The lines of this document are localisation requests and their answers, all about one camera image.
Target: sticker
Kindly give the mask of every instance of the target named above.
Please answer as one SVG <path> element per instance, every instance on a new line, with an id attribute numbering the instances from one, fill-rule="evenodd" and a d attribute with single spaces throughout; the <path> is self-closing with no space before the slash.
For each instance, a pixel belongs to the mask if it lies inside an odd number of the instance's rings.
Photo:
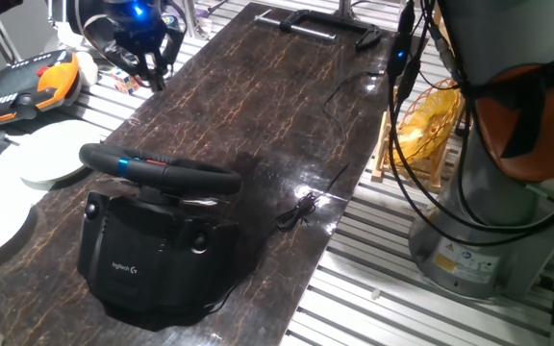
<path id="1" fill-rule="evenodd" d="M 164 21 L 165 25 L 170 25 L 174 23 L 174 16 L 170 14 L 162 15 L 162 20 Z"/>
<path id="2" fill-rule="evenodd" d="M 480 254 L 445 238 L 433 257 L 433 263 L 443 270 L 479 284 L 487 284 L 491 280 L 498 262 L 499 256 Z"/>

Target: slotted metal floor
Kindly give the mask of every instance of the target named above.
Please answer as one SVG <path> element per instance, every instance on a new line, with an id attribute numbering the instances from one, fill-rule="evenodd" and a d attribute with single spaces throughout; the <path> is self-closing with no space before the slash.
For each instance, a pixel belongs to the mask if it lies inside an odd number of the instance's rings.
<path id="1" fill-rule="evenodd" d="M 256 2 L 321 12 L 333 12 L 338 7 L 338 0 Z M 212 37 L 248 3 L 231 0 L 217 10 L 212 16 Z M 203 7 L 202 0 L 198 7 Z M 381 28 L 397 27 L 398 4 L 361 4 L 355 12 L 361 20 Z M 205 43 L 186 37 L 175 70 Z M 448 77 L 432 43 L 422 56 L 421 69 L 431 83 Z M 410 101 L 402 109 L 406 110 L 427 87 L 419 77 Z M 98 85 L 82 90 L 72 107 L 51 111 L 50 115 L 56 120 L 84 119 L 98 127 L 105 138 L 150 96 L 146 89 L 134 96 L 123 95 L 113 88 L 110 77 L 103 75 Z M 39 125 L 42 119 L 38 117 L 33 124 Z M 31 132 L 34 125 L 12 126 Z M 11 142 L 21 143 L 23 138 L 15 136 Z M 451 139 L 449 144 L 459 148 L 458 141 Z M 454 150 L 449 161 L 454 162 L 456 154 Z M 422 276 L 408 250 L 407 234 L 414 213 L 390 174 L 381 184 L 370 180 L 371 165 L 372 160 L 291 319 L 283 346 L 554 346 L 554 327 L 550 324 L 554 292 L 534 287 L 522 299 L 468 300 L 443 291 Z M 411 186 L 409 190 L 424 207 L 424 196 Z M 381 291 L 377 300 L 371 299 L 375 289 Z"/>

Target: dark marble tabletop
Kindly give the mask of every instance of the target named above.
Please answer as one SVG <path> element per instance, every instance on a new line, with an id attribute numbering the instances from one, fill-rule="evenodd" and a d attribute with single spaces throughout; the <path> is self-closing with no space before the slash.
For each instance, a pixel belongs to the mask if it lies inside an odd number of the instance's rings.
<path id="1" fill-rule="evenodd" d="M 255 24 L 268 7 L 247 6 L 109 138 L 237 170 L 244 179 L 223 216 L 245 233 L 251 251 L 274 217 L 309 188 L 322 190 L 347 162 L 340 130 L 321 111 L 337 83 L 382 71 L 386 32 L 357 53 L 360 34 L 326 43 Z M 275 10 L 273 18 L 289 12 Z M 89 174 L 49 192 L 16 238 L 0 251 L 0 332 L 6 345 L 277 345 L 377 141 L 386 108 L 384 79 L 345 85 L 331 111 L 343 123 L 351 164 L 308 217 L 309 226 L 278 233 L 253 275 L 225 307 L 190 327 L 157 332 L 106 315 L 76 271 Z"/>

